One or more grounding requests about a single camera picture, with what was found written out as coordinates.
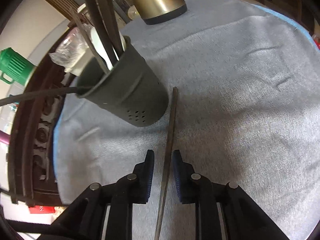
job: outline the black kettle base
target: black kettle base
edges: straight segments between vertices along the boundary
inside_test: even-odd
[[[187,5],[184,4],[181,7],[177,8],[171,12],[165,13],[163,15],[159,15],[157,17],[143,19],[143,20],[147,25],[163,23],[163,22],[169,21],[171,19],[174,19],[174,18],[184,14],[186,11],[187,11]]]

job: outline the silver screw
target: silver screw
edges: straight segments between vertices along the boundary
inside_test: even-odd
[[[100,188],[100,184],[98,182],[94,182],[90,185],[90,189],[91,190],[97,190],[98,188]]]
[[[198,179],[201,178],[201,175],[198,174],[198,173],[194,173],[194,174],[191,175],[191,178],[192,178],[192,179],[195,179],[195,180],[198,180]]]
[[[236,182],[232,181],[232,182],[229,182],[229,187],[231,187],[231,188],[237,188],[237,187],[238,187],[238,184],[237,184]]]
[[[128,180],[135,180],[137,178],[137,175],[134,174],[134,173],[130,173],[128,176],[127,176],[127,179]]]

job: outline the teal object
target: teal object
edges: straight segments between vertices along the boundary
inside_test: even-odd
[[[17,81],[24,86],[35,67],[12,48],[4,49],[0,53],[0,70],[2,71],[0,80],[7,84]],[[7,80],[4,75],[7,75],[12,80]]]

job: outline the pink tube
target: pink tube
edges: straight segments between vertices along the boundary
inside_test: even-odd
[[[5,132],[2,132],[0,130],[0,142],[6,144],[6,145],[9,145],[10,143],[10,135],[5,133]]]

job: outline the gray tablecloth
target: gray tablecloth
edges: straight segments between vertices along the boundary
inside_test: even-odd
[[[174,149],[213,182],[235,181],[291,240],[320,219],[320,54],[308,33],[238,0],[187,0],[188,11],[122,33],[171,93],[179,88]],[[55,129],[61,199],[131,173],[156,156],[151,197],[134,205],[133,239],[154,236],[168,110],[134,127],[75,95]],[[161,239],[194,239],[194,206],[179,204],[171,177]]]

